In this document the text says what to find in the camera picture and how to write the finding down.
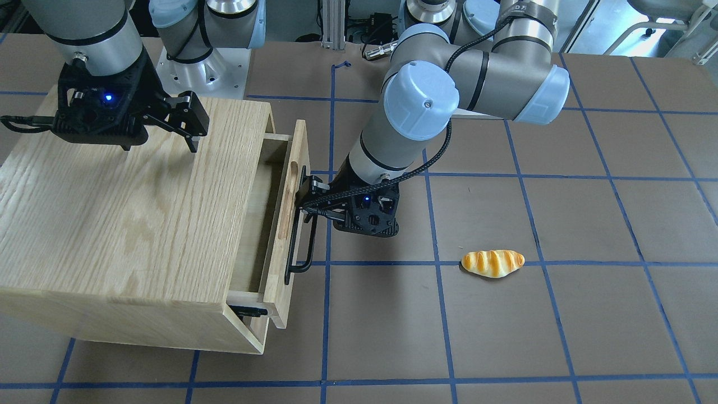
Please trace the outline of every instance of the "wooden drawer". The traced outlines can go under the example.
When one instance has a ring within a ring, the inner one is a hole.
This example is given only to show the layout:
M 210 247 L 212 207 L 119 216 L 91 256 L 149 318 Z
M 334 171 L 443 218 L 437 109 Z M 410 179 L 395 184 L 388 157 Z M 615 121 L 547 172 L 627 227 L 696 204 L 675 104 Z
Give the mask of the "wooden drawer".
M 210 133 L 196 155 L 158 128 L 130 152 L 20 140 L 0 167 L 0 311 L 90 341 L 264 351 L 269 318 L 284 328 L 289 312 L 306 129 L 274 134 L 267 103 L 202 102 Z

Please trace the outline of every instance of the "chair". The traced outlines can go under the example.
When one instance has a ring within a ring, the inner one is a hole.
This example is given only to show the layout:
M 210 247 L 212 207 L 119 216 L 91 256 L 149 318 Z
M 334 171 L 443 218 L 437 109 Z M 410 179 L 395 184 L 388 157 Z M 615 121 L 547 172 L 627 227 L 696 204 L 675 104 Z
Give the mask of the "chair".
M 653 29 L 670 29 L 675 31 L 684 31 L 681 38 L 690 35 L 703 21 L 713 8 L 716 7 L 718 0 L 627 0 L 628 4 L 637 12 L 648 17 L 648 21 L 639 22 L 625 30 L 623 34 L 611 45 L 604 55 L 610 55 L 611 52 L 621 45 L 623 41 L 633 31 L 639 28 L 646 28 L 646 34 L 650 35 Z M 659 18 L 669 18 L 680 21 L 681 23 L 661 23 L 657 22 Z

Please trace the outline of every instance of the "wooden box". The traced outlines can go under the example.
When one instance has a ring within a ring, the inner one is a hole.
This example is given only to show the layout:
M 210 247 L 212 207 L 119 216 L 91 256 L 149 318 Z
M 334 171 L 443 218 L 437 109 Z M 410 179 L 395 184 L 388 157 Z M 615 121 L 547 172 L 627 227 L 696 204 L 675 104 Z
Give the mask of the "wooden box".
M 202 102 L 197 154 L 155 127 L 129 152 L 23 136 L 0 168 L 0 311 L 89 341 L 264 351 L 269 317 L 284 328 L 289 312 L 306 127 L 274 134 L 267 103 Z

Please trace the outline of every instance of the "grid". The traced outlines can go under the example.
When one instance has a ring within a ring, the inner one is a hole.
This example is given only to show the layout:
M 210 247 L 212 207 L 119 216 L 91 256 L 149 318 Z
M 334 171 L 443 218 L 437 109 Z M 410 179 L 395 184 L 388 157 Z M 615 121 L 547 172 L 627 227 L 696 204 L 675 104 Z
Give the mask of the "grid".
M 5 40 L 6 35 L 0 37 L 0 44 Z M 560 55 L 561 63 L 567 68 L 566 61 L 563 55 Z M 60 366 L 60 371 L 57 375 L 56 382 L 0 382 L 0 391 L 2 390 L 52 390 L 52 396 L 50 398 L 51 403 L 56 403 L 62 390 L 83 390 L 83 389 L 182 389 L 185 390 L 185 402 L 193 402 L 193 395 L 200 389 L 219 388 L 219 387 L 314 387 L 320 390 L 319 402 L 324 404 L 327 402 L 327 388 L 337 386 L 385 386 L 385 385 L 447 385 L 450 389 L 450 400 L 452 403 L 458 403 L 459 395 L 457 393 L 458 385 L 494 385 L 494 384 L 541 384 L 541 383 L 570 383 L 576 403 L 582 403 L 582 391 L 579 386 L 580 382 L 601 382 L 601 381 L 628 381 L 628 380 L 685 380 L 689 387 L 695 403 L 701 403 L 701 397 L 696 388 L 694 380 L 718 380 L 718 373 L 708 372 L 690 372 L 684 353 L 681 350 L 678 339 L 676 338 L 673 326 L 668 319 L 666 311 L 663 307 L 661 296 L 659 295 L 658 289 L 653 281 L 651 271 L 649 267 L 705 267 L 713 268 L 718 267 L 718 262 L 674 262 L 674 261 L 648 261 L 644 258 L 641 251 L 637 236 L 634 232 L 631 221 L 628 217 L 626 207 L 624 206 L 623 200 L 619 194 L 616 181 L 666 181 L 666 182 L 678 182 L 678 183 L 693 183 L 698 190 L 703 203 L 705 204 L 708 212 L 712 216 L 716 225 L 718 225 L 718 218 L 716 216 L 715 208 L 709 202 L 709 198 L 704 190 L 704 184 L 718 182 L 718 178 L 714 177 L 696 177 L 694 170 L 686 159 L 686 155 L 680 148 L 678 141 L 676 140 L 670 125 L 666 121 L 666 115 L 718 115 L 718 108 L 716 111 L 663 111 L 660 109 L 658 103 L 653 97 L 651 89 L 648 87 L 646 80 L 643 77 L 639 67 L 637 66 L 634 59 L 630 59 L 631 65 L 635 70 L 635 74 L 640 79 L 645 92 L 648 94 L 651 103 L 654 106 L 654 110 L 642 110 L 642 109 L 599 109 L 599 108 L 585 108 L 582 99 L 576 86 L 572 82 L 572 93 L 576 98 L 578 107 L 564 107 L 565 111 L 580 111 L 582 113 L 585 124 L 591 135 L 592 142 L 599 155 L 600 162 L 602 164 L 604 175 L 542 175 L 542 174 L 528 174 L 523 173 L 521 170 L 520 159 L 516 152 L 516 146 L 514 143 L 514 137 L 512 130 L 507 121 L 504 121 L 504 127 L 506 132 L 507 141 L 510 147 L 511 157 L 513 164 L 516 169 L 516 174 L 511 173 L 452 173 L 452 172 L 434 172 L 424 173 L 424 183 L 426 186 L 428 212 L 429 212 L 429 225 L 431 229 L 431 238 L 433 245 L 433 260 L 376 260 L 376 261 L 355 261 L 355 260 L 333 260 L 332 259 L 332 228 L 327 223 L 326 230 L 326 252 L 324 261 L 316 261 L 312 271 L 321 270 L 324 268 L 325 280 L 324 280 L 324 301 L 323 301 L 323 314 L 322 314 L 322 361 L 321 361 L 321 378 L 320 379 L 308 379 L 308 380 L 255 380 L 255 381 L 197 381 L 197 368 L 202 359 L 203 353 L 195 351 L 192 355 L 192 364 L 190 367 L 190 376 L 186 382 L 66 382 L 65 375 L 67 373 L 68 366 L 73 356 L 73 350 L 75 348 L 75 340 L 70 339 L 65 351 L 65 356 Z M 343 63 L 332 64 L 328 70 L 330 76 L 330 97 L 302 97 L 302 96 L 272 96 L 272 95 L 259 95 L 249 94 L 246 98 L 256 100 L 292 100 L 292 101 L 311 101 L 311 102 L 328 102 L 330 104 L 330 124 L 328 133 L 328 170 L 315 170 L 312 173 L 315 175 L 326 175 L 330 180 L 336 173 L 334 165 L 334 151 L 335 151 L 335 107 L 337 103 L 357 103 L 357 104 L 375 104 L 377 101 L 372 99 L 363 98 L 338 98 L 336 97 L 337 77 L 336 72 L 339 69 L 351 69 L 352 65 L 347 60 Z M 44 96 L 46 93 L 31 92 L 31 91 L 0 91 L 0 94 L 6 95 L 17 95 L 17 96 Z M 676 148 L 682 163 L 684 164 L 689 176 L 687 177 L 644 177 L 644 176 L 625 176 L 625 175 L 612 175 L 606 158 L 602 152 L 599 140 L 592 128 L 592 122 L 587 112 L 607 112 L 607 113 L 628 113 L 628 114 L 652 114 L 658 115 L 667 135 L 670 137 L 672 144 Z M 423 160 L 426 162 L 427 155 L 426 150 L 423 154 Z M 551 310 L 553 312 L 556 329 L 561 340 L 561 347 L 563 350 L 564 358 L 566 361 L 568 375 L 561 376 L 531 376 L 531 377 L 457 377 L 454 373 L 454 357 L 452 355 L 452 340 L 449 332 L 449 321 L 447 319 L 447 305 L 444 296 L 444 280 L 442 279 L 442 267 L 446 266 L 457 266 L 457 261 L 441 260 L 439 257 L 439 235 L 437 232 L 437 220 L 434 215 L 434 197 L 432 196 L 432 178 L 448 178 L 448 177 L 478 177 L 478 178 L 515 178 L 518 180 L 521 195 L 523 197 L 523 204 L 526 208 L 526 214 L 530 224 L 533 240 L 536 244 L 536 250 L 538 254 L 538 260 L 527 261 L 525 267 L 536 267 L 540 268 L 541 273 L 546 284 L 546 290 L 549 295 L 551 302 Z M 635 251 L 638 254 L 639 260 L 630 261 L 599 261 L 599 260 L 545 260 L 544 252 L 541 248 L 540 243 L 540 231 L 537 229 L 536 222 L 534 220 L 534 212 L 532 209 L 530 194 L 527 191 L 525 180 L 528 179 L 554 179 L 554 180 L 596 180 L 608 182 L 612 192 L 615 196 L 615 202 L 620 209 L 620 213 L 625 222 L 625 226 L 628 229 L 630 238 L 635 247 Z M 436 377 L 436 378 L 424 378 L 424 379 L 411 379 L 411 378 L 400 378 L 400 379 L 341 379 L 333 380 L 329 378 L 329 345 L 330 345 L 330 301 L 331 301 L 331 290 L 332 290 L 332 269 L 336 270 L 336 267 L 354 267 L 354 266 L 407 266 L 407 267 L 433 267 L 435 270 L 436 282 L 437 282 L 437 293 L 439 301 L 439 312 L 441 318 L 441 328 L 443 334 L 443 343 L 446 356 L 446 367 L 448 377 Z M 655 300 L 656 307 L 661 315 L 663 325 L 670 337 L 673 349 L 675 350 L 676 356 L 678 357 L 682 372 L 669 372 L 669 373 L 653 373 L 653 374 L 617 374 L 617 375 L 577 375 L 574 371 L 574 363 L 571 356 L 571 347 L 569 340 L 564 333 L 564 325 L 561 321 L 561 307 L 557 303 L 556 294 L 554 292 L 554 286 L 551 282 L 550 267 L 561 267 L 561 266 L 623 266 L 623 267 L 639 267 L 643 269 L 645 274 L 645 280 L 648 283 L 653 299 Z M 268 350 L 272 350 L 272 346 L 268 345 Z

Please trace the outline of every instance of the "toy bread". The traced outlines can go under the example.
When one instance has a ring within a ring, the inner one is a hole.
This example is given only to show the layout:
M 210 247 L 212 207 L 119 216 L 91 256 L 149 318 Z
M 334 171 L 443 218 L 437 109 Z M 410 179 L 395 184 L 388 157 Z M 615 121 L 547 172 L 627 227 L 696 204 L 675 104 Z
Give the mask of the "toy bread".
M 470 252 L 461 260 L 461 265 L 469 272 L 486 277 L 505 277 L 521 268 L 525 262 L 523 255 L 509 249 Z

